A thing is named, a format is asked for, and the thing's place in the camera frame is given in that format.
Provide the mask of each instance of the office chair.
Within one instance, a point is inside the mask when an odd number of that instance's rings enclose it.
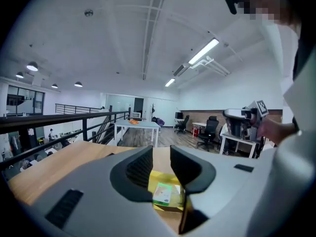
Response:
[[[186,118],[184,119],[184,121],[182,121],[180,124],[175,125],[176,128],[178,128],[178,130],[174,130],[174,132],[183,132],[186,133],[186,128],[187,128],[187,123],[189,121],[189,115],[186,115]]]
[[[204,133],[200,133],[198,135],[198,137],[202,139],[203,142],[198,142],[197,147],[205,145],[207,151],[209,152],[209,145],[210,145],[210,142],[213,141],[215,138],[215,131],[218,126],[218,123],[219,122],[216,116],[210,116],[208,118],[208,120],[206,121],[206,128],[205,128]]]

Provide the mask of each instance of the wooden floor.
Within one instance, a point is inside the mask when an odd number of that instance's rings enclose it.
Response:
[[[154,134],[154,141],[152,139],[152,130],[145,129],[135,129],[130,128],[124,135],[123,141],[119,142],[118,146],[122,147],[143,147],[148,145],[154,145],[156,134]],[[158,136],[158,147],[168,147],[171,145],[185,146],[189,148],[197,148],[197,142],[202,141],[196,137],[192,138],[192,134],[189,132],[177,133],[174,132],[172,127],[162,127],[161,133]],[[205,150],[204,146],[199,147],[200,150]],[[212,153],[219,153],[217,150],[217,145],[214,145],[214,149],[210,147],[209,149]]]

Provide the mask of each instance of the white ceiling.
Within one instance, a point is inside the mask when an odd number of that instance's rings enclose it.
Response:
[[[45,87],[71,88],[80,80],[96,89],[100,78],[119,80],[116,72],[164,87],[214,37],[220,44],[207,55],[224,66],[267,50],[259,28],[231,15],[224,0],[32,0],[3,46],[0,75],[15,78],[36,61]],[[187,70],[172,87],[205,70]]]

